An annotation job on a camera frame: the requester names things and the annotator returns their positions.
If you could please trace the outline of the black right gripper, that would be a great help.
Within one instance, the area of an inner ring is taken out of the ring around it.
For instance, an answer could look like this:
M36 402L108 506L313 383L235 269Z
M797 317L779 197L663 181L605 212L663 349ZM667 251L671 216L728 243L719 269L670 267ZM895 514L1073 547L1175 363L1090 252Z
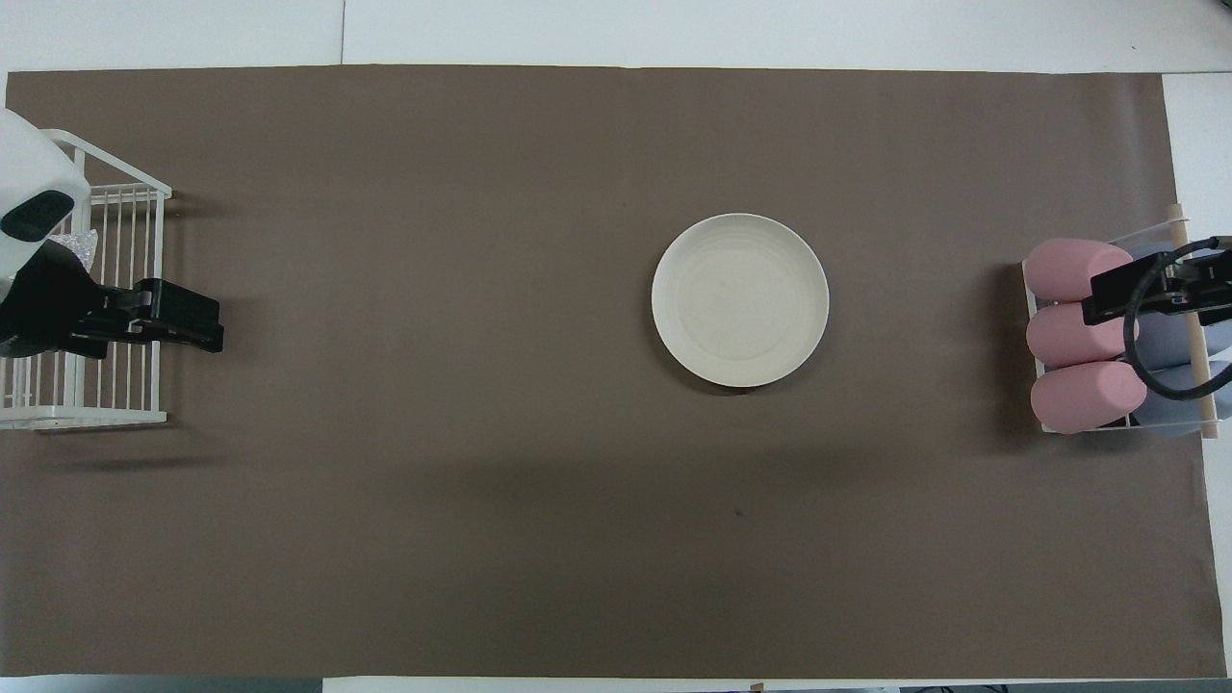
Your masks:
M1130 313L1138 321L1140 316L1157 311L1159 295L1165 295L1161 313L1198 313L1200 324L1231 321L1230 236L1193 242L1165 256L1165 268L1152 273L1140 298L1135 298L1133 289L1161 256L1142 256L1093 276L1092 295L1080 301L1085 326L1125 319Z

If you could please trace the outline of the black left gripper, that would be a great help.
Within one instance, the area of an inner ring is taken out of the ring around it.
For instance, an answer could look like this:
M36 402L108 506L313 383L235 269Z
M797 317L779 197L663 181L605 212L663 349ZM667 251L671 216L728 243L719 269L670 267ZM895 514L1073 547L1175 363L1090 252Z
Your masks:
M142 308L149 321L136 321L137 305L129 303L140 298L140 291L96 282L76 254L46 240L2 298L1 355L73 351L103 359L111 342L223 350L225 328L216 298L164 279L142 280L142 292L149 293L149 305Z

